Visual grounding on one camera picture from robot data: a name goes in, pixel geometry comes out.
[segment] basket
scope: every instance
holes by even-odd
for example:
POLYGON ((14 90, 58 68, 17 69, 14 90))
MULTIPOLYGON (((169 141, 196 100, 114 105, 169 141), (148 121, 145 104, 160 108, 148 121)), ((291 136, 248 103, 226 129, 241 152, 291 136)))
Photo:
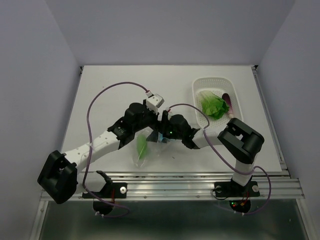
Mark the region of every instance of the basket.
MULTIPOLYGON (((220 98, 224 93, 229 94, 234 117, 243 121, 238 96, 231 81, 223 77, 204 77, 193 81, 193 104, 200 110, 202 110, 202 106, 200 103, 200 92, 204 90, 211 91, 220 98)), ((208 124, 206 118, 198 111, 195 111, 195 115, 198 125, 201 128, 204 128, 208 124)), ((209 121, 209 128, 214 129, 215 135, 217 137, 212 143, 214 145, 221 145, 222 143, 218 140, 218 135, 223 129, 225 129, 227 123, 230 121, 230 118, 227 116, 227 114, 224 114, 218 120, 214 120, 212 117, 209 117, 209 121)))

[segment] wall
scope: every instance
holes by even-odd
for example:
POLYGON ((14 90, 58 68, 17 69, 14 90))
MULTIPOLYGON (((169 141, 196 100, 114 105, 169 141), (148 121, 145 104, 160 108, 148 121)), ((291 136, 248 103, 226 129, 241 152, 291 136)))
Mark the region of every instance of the wall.
POLYGON ((81 65, 258 64, 294 0, 46 0, 81 65))
POLYGON ((0 1, 0 239, 29 239, 37 178, 59 148, 79 66, 43 0, 0 1))
POLYGON ((300 178, 320 234, 320 1, 298 0, 258 67, 293 176, 300 178))

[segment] black mounting plate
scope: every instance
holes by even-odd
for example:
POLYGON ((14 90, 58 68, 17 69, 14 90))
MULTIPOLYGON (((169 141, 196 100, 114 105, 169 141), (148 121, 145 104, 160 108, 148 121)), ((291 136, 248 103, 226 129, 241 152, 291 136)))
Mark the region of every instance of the black mounting plate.
POLYGON ((258 183, 256 181, 250 181, 247 185, 247 190, 244 192, 234 190, 230 181, 215 182, 214 189, 214 193, 217 198, 242 198, 247 193, 247 191, 249 192, 250 198, 260 197, 258 183), (258 191, 254 191, 253 186, 256 186, 258 191))
MULTIPOLYGON (((99 198, 102 199, 111 199, 112 192, 114 190, 115 199, 126 199, 127 193, 121 193, 120 188, 125 187, 128 189, 128 184, 126 182, 113 182, 112 184, 106 184, 99 192, 94 192, 99 198)), ((94 199, 89 193, 82 193, 82 198, 84 199, 94 199)))

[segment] lettuce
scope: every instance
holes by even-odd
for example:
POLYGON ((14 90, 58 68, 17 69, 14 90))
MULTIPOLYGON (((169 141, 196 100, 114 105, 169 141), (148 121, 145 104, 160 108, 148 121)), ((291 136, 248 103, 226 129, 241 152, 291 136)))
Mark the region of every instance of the lettuce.
POLYGON ((226 101, 208 90, 200 92, 200 102, 204 114, 212 117, 214 120, 220 119, 229 111, 226 101))

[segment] green leafy vegetable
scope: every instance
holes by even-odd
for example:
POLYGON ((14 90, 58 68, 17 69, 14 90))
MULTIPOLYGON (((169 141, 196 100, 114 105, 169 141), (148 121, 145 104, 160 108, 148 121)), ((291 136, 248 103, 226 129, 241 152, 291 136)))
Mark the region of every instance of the green leafy vegetable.
POLYGON ((147 138, 143 134, 139 134, 136 138, 136 150, 138 152, 138 160, 143 159, 147 154, 147 138))
POLYGON ((221 97, 213 94, 211 91, 205 90, 200 92, 200 102, 204 114, 215 120, 220 119, 229 111, 229 106, 221 97))

